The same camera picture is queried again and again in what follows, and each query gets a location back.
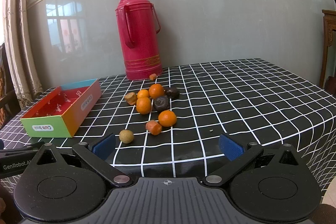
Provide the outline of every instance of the thermos handle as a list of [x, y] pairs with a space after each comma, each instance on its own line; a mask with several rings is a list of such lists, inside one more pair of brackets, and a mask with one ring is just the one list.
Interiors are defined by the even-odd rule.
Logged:
[[161, 25], [160, 25], [160, 22], [159, 22], [159, 19], [158, 19], [158, 15], [156, 14], [156, 11], [155, 11], [155, 8], [154, 8], [154, 5], [153, 5], [153, 4], [152, 4], [152, 8], [153, 8], [153, 11], [154, 11], [154, 14], [155, 14], [157, 23], [158, 23], [158, 25], [159, 25], [159, 29], [156, 30], [156, 33], [158, 33], [158, 32], [160, 32], [160, 30], [161, 30]]
[[127, 5], [125, 5], [124, 8], [123, 8], [123, 16], [124, 16], [123, 20], [126, 23], [126, 29], [127, 29], [126, 38], [125, 38], [125, 44], [129, 48], [134, 48], [134, 42], [131, 39], [131, 34], [130, 34], [129, 28], [128, 28], [127, 17], [126, 17], [126, 12], [127, 11], [126, 10], [128, 10], [128, 6]]

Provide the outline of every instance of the thermos base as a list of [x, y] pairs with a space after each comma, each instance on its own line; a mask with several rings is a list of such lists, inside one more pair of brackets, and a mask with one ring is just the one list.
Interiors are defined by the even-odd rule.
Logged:
[[128, 80], [137, 81], [137, 80], [145, 80], [149, 79], [149, 76], [152, 74], [160, 75], [162, 73], [162, 65], [159, 64], [155, 67], [151, 67], [146, 70], [139, 70], [139, 71], [127, 71], [126, 70], [126, 77]]

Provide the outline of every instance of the black fruit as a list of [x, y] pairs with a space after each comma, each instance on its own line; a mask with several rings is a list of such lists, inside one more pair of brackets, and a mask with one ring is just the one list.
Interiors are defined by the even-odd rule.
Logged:
[[179, 97], [180, 95], [180, 91], [173, 86], [171, 86], [170, 88], [167, 88], [165, 92], [166, 92], [166, 96], [168, 96], [168, 98], [170, 99], [175, 99]]
[[153, 101], [153, 106], [158, 112], [168, 110], [170, 108], [169, 99], [167, 96], [160, 96]]

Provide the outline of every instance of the floor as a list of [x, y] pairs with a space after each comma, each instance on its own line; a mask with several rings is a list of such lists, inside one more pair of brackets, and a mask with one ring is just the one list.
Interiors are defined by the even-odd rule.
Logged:
[[336, 179], [333, 179], [324, 195], [322, 203], [329, 204], [336, 208]]

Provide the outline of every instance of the silver bolt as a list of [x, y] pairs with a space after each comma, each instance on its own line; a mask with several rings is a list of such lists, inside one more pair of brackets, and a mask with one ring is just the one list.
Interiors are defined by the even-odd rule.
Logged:
[[125, 176], [125, 175], [118, 175], [118, 176], [115, 176], [113, 180], [116, 183], [126, 183], [130, 181], [130, 177]]
[[222, 178], [217, 175], [210, 175], [210, 176], [207, 176], [205, 180], [209, 183], [219, 183], [222, 181]]

